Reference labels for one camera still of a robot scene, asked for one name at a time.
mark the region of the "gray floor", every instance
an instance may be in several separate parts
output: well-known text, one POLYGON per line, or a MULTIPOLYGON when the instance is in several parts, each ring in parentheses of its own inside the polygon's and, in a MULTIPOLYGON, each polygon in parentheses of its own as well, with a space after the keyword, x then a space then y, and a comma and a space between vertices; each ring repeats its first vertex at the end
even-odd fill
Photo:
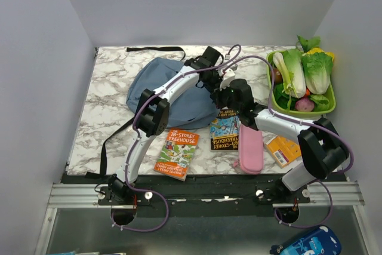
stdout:
MULTIPOLYGON (((305 208, 299 224, 320 221, 328 209, 305 208)), ((132 226, 152 227, 161 219, 137 218, 132 226)), ((340 239, 343 255, 367 254, 352 207, 336 207, 326 223, 340 239)), ((159 231, 140 234, 112 228, 107 210, 61 210, 48 253, 65 251, 101 254, 126 252, 151 254, 269 254, 270 246, 280 244, 300 230, 281 226, 272 217, 172 217, 159 231)))

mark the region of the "table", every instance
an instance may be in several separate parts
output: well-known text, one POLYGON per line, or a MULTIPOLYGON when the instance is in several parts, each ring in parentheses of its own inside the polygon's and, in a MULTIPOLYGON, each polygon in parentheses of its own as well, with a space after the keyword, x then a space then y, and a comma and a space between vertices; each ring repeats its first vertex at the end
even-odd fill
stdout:
MULTIPOLYGON (((182 46, 186 59, 201 55, 206 46, 182 46)), ((223 55, 228 46, 217 46, 223 55)), ((288 49, 284 46, 243 46, 241 56, 259 55, 266 57, 274 50, 288 49)), ((100 47, 95 61, 84 109, 76 132, 67 173, 81 175, 87 171, 98 172, 100 152, 103 142, 122 124, 133 116, 126 105, 128 89, 140 69, 155 57, 180 60, 181 52, 137 51, 126 52, 126 47, 100 47)), ((252 88, 257 102, 267 103, 269 88, 267 84, 266 64, 257 59, 246 59, 239 63, 236 78, 244 78, 252 88)), ((238 174, 239 167, 233 167, 237 152, 211 152, 210 129, 205 127, 191 132, 200 135, 198 148, 190 165, 188 174, 238 174)), ((167 132, 162 133, 152 143, 139 169, 139 174, 156 174, 153 167, 162 149, 167 132)), ((263 133, 268 141, 273 134, 263 133)), ((131 127, 107 144, 107 173, 114 173, 124 162, 133 131, 131 127)), ((286 173, 300 160, 292 162, 286 168, 279 168, 273 158, 264 151, 262 173, 286 173)))

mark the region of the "blue pencil case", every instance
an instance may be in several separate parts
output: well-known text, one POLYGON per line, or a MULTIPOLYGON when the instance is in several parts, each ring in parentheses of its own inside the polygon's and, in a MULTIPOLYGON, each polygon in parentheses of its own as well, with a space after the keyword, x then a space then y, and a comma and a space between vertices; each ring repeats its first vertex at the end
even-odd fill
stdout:
POLYGON ((339 255, 342 247, 334 232, 327 226, 320 226, 299 235, 282 245, 272 246, 272 255, 339 255))

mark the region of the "gray fabric bag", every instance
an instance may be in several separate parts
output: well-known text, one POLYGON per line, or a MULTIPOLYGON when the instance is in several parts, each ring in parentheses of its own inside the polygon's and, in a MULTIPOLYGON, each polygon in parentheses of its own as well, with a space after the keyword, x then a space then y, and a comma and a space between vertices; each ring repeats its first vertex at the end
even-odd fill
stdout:
MULTIPOLYGON (((135 113, 141 93, 165 84, 183 67, 183 62, 155 58, 134 79, 127 94, 127 106, 135 113)), ((192 87, 185 91, 170 107, 168 128, 185 130, 203 128, 212 122, 219 110, 206 88, 192 87)))

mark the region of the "pink pencil case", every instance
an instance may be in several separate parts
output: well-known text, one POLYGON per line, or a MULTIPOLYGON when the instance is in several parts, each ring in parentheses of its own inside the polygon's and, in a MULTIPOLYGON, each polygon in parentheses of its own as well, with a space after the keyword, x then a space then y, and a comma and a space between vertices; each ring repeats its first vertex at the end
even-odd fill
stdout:
POLYGON ((263 169, 263 148, 262 132, 240 125, 239 163, 245 173, 258 174, 263 169))

